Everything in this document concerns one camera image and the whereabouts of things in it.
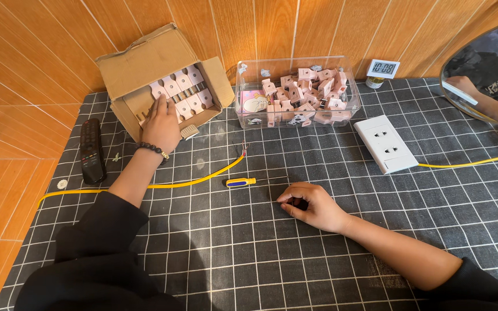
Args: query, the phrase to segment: black sweatshirt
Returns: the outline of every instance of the black sweatshirt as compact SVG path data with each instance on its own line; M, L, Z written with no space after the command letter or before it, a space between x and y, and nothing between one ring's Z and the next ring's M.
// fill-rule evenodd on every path
M157 291L137 255L128 251L147 222L132 204L101 193L77 224L61 229L55 264L32 273L14 310L185 310L174 297ZM498 280L463 260L446 283L427 293L432 310L498 311Z

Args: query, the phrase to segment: tv remote control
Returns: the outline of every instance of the tv remote control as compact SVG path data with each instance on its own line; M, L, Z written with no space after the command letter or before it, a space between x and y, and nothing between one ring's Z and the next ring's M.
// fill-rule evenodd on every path
M89 119L82 124L80 130L80 161L84 182L93 185L102 182L107 173L101 151L101 131L99 120Z

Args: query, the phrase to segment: cardboard box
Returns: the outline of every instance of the cardboard box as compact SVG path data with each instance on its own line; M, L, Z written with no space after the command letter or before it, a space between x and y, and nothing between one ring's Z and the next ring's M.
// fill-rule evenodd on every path
M218 57L200 61L174 23L163 26L132 43L126 50L95 60L112 101L111 109L128 134L139 142L142 128L136 115L147 112L155 99L150 83L190 65L201 71L214 106L180 124L183 138L190 138L229 106L234 99L230 82Z

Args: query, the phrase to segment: round mirror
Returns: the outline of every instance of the round mirror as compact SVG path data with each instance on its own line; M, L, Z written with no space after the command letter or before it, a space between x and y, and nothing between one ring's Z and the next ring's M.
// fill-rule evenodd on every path
M498 124L498 28L454 54L443 66L440 84L458 109Z

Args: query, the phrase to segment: clock display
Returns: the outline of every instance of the clock display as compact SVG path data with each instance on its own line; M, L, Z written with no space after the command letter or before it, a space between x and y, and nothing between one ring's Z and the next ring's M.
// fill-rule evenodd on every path
M373 73L382 73L386 75L391 75L393 73L393 69L395 69L395 64L389 64L386 62L375 62L372 67Z

